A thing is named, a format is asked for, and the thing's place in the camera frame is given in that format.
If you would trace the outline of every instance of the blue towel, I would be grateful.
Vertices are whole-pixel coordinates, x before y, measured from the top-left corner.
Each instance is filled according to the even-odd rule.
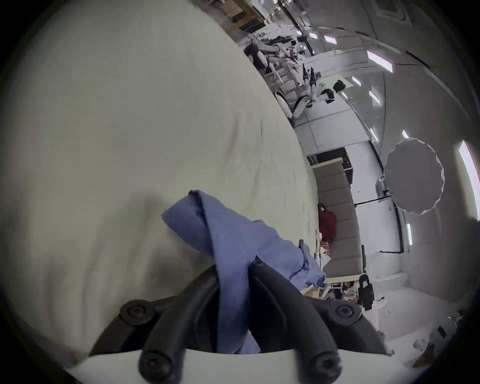
[[[184,242],[215,259],[220,284],[218,353],[235,353],[245,342],[248,266],[256,256],[297,289],[310,284],[318,287],[325,280],[306,244],[302,249],[297,248],[263,221],[251,222],[202,191],[190,191],[165,211],[162,218]]]

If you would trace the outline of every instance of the white bed sheet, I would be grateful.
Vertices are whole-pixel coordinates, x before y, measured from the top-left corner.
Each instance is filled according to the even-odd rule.
[[[67,3],[0,107],[2,284],[38,336],[77,356],[124,302],[177,294],[211,263],[161,219],[191,189],[315,246],[316,184],[294,131],[185,0]]]

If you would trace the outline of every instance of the sofa cushion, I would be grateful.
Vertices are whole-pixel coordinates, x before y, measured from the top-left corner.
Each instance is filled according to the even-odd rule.
[[[318,192],[318,202],[323,203],[327,208],[352,202],[350,188],[333,189],[325,192]]]
[[[343,165],[340,161],[328,165],[313,166],[312,171],[317,179],[317,184],[320,184],[319,181],[322,182],[323,178],[327,176],[344,173]]]
[[[322,178],[322,182],[317,184],[318,192],[325,192],[334,189],[349,187],[345,172],[336,175],[330,175]]]
[[[329,247],[332,260],[348,259],[349,257],[361,258],[361,244],[358,236],[349,239],[336,239],[329,242]]]
[[[350,220],[353,217],[357,217],[357,212],[355,211],[355,205],[353,203],[327,205],[326,208],[335,214],[337,221]]]
[[[339,241],[342,239],[351,239],[358,236],[358,228],[353,219],[341,221],[337,219],[335,241]]]
[[[362,258],[351,257],[348,259],[330,260],[324,267],[327,277],[340,277],[359,275],[363,272]]]

